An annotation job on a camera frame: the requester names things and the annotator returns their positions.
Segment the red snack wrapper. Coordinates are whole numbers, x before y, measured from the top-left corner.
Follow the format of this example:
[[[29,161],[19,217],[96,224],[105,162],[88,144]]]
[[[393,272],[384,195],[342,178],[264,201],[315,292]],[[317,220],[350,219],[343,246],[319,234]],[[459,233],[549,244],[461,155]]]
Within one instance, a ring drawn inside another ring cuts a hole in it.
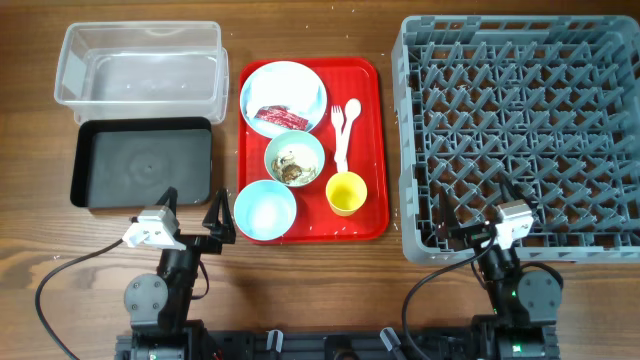
[[[255,117],[289,130],[305,131],[308,125],[307,119],[293,114],[286,107],[279,105],[262,107]]]

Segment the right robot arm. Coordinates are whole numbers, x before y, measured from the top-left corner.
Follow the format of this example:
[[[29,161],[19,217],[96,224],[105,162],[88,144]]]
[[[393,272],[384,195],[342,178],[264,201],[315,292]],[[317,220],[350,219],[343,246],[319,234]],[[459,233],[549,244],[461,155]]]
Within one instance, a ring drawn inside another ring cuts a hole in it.
[[[436,235],[459,249],[472,249],[494,313],[472,319],[466,355],[470,359],[558,359],[555,325],[564,280],[554,268],[523,264],[515,242],[533,227],[533,202],[505,177],[499,182],[497,218],[475,225],[458,220],[453,198],[439,194]]]

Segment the green bowl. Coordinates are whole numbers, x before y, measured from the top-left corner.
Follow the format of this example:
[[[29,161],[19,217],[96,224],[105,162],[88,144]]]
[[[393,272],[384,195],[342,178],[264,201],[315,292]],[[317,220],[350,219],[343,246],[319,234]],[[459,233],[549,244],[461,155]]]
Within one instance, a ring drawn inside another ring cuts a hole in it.
[[[320,173],[322,172],[322,170],[324,168],[324,164],[325,164],[325,151],[324,151],[324,148],[323,148],[322,144],[320,143],[320,141],[316,137],[314,137],[310,133],[307,133],[307,132],[304,132],[304,131],[299,131],[299,130],[290,130],[290,131],[284,132],[284,133],[276,136],[275,138],[273,138],[269,142],[269,144],[266,147],[265,153],[264,153],[264,164],[265,164],[265,168],[266,168],[268,174],[274,180],[278,181],[275,178],[274,172],[271,169],[271,163],[274,160],[276,154],[281,149],[283,149],[285,146],[291,145],[291,144],[305,145],[305,146],[309,147],[315,153],[315,155],[318,158],[318,162],[319,162],[319,172],[318,172],[318,175],[317,175],[317,177],[318,177],[320,175]]]

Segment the food scraps with rice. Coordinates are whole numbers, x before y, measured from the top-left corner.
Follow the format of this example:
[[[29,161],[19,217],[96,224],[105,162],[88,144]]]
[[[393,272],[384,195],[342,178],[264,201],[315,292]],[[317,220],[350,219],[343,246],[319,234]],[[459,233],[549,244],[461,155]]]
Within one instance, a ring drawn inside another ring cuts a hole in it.
[[[315,153],[307,146],[291,144],[281,149],[271,163],[275,178],[288,186],[304,186],[319,172]]]

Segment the white napkin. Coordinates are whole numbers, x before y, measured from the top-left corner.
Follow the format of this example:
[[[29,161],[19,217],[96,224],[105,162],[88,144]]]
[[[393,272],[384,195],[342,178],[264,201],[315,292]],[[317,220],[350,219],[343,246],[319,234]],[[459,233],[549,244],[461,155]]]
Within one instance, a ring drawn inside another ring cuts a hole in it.
[[[302,114],[313,108],[319,92],[319,81],[307,71],[270,71],[259,74],[251,83],[246,113],[255,117],[265,106],[284,106]]]

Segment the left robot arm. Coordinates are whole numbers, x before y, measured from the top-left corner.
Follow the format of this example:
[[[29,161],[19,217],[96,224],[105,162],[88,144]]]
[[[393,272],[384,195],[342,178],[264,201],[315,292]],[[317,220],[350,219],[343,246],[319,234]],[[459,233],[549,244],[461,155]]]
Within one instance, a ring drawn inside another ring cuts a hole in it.
[[[222,348],[201,320],[190,320],[190,304],[199,275],[207,274],[201,256],[219,255],[236,232],[227,190],[220,189],[202,221],[206,235],[183,234],[176,217],[178,192],[170,187],[153,206],[131,219],[124,242],[161,250],[154,273],[134,278],[124,292],[130,336],[116,341],[117,360],[222,359]]]

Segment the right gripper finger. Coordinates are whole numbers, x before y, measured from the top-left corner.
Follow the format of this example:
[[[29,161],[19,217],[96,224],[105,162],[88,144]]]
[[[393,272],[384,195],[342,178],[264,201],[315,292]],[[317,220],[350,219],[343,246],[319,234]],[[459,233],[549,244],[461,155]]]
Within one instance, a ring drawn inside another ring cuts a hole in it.
[[[452,239],[459,228],[455,207],[451,203],[448,192],[441,187],[439,192],[439,210],[436,221],[436,235],[440,239]]]
[[[530,208],[535,207],[535,203],[527,198],[520,188],[514,185],[505,174],[499,176],[499,188],[503,203],[523,200]]]

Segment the small light blue bowl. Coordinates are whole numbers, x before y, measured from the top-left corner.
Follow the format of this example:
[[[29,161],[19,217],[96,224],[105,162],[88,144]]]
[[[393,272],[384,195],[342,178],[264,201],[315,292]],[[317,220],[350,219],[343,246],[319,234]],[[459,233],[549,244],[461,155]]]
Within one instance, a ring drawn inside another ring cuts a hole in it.
[[[292,191],[274,180],[259,180],[244,187],[234,204],[234,218],[248,238],[271,241],[283,236],[297,216]]]

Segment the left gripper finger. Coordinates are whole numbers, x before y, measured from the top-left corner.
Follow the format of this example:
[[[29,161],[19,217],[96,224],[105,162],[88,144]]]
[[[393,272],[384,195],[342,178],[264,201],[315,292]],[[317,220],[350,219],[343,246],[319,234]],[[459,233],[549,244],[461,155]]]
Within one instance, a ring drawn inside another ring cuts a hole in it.
[[[157,206],[165,206],[171,211],[177,209],[178,191],[174,187],[169,187],[156,202]]]
[[[221,188],[205,215],[202,226],[209,230],[209,235],[223,244],[234,244],[236,240],[235,225],[229,207],[228,191]]]

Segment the yellow plastic cup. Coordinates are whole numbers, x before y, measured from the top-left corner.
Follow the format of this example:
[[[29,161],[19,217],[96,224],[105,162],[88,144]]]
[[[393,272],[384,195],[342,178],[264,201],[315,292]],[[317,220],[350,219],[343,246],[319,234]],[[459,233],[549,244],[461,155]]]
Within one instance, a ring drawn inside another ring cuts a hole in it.
[[[354,172],[338,172],[326,184],[325,195],[331,210],[338,216],[351,216],[365,203],[368,188]]]

